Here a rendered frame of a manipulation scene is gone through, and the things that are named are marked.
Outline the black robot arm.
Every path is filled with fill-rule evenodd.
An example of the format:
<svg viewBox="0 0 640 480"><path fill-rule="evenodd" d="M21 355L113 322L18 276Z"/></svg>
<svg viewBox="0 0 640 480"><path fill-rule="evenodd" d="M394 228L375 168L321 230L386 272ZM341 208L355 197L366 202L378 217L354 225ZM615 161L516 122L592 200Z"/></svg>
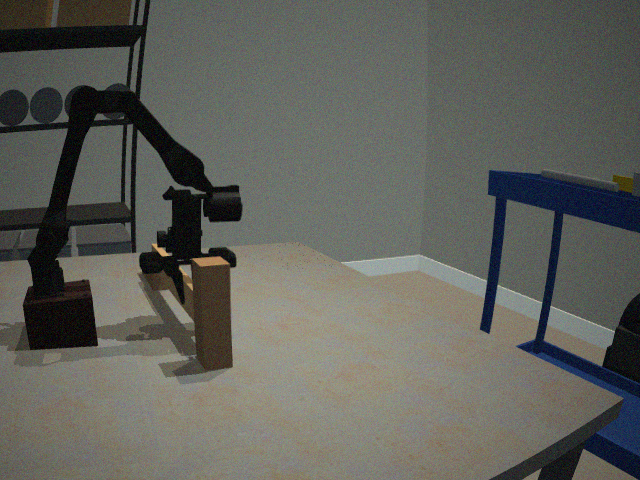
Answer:
<svg viewBox="0 0 640 480"><path fill-rule="evenodd" d="M200 224L201 199L204 216L208 217L210 223L241 220L243 204L239 186L213 186L204 174L204 163L200 158L165 131L135 92L97 91L91 86L81 87L71 100L67 135L49 206L37 233L36 246L27 258L35 300L64 296L64 274L56 258L69 240L72 220L66 220L67 202L79 155L96 114L118 112L124 113L156 149L176 183L206 192L191 194L190 190L174 190L170 186L162 197L172 200L173 224Z"/></svg>

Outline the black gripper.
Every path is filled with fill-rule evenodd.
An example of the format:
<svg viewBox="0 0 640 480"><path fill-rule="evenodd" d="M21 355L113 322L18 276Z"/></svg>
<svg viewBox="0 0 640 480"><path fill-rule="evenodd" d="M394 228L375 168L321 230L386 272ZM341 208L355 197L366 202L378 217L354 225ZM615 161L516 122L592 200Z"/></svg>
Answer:
<svg viewBox="0 0 640 480"><path fill-rule="evenodd" d="M160 273L162 270L171 276L179 294L181 304L184 305L183 274L179 265L191 265L191 258L220 256L231 267L236 267L236 255L226 247L210 248L208 253L201 252L201 223L198 225L182 226L172 223L172 253L173 256L161 256L158 251L143 252L139 256L140 268L144 274ZM184 261L177 261L184 260Z"/></svg>

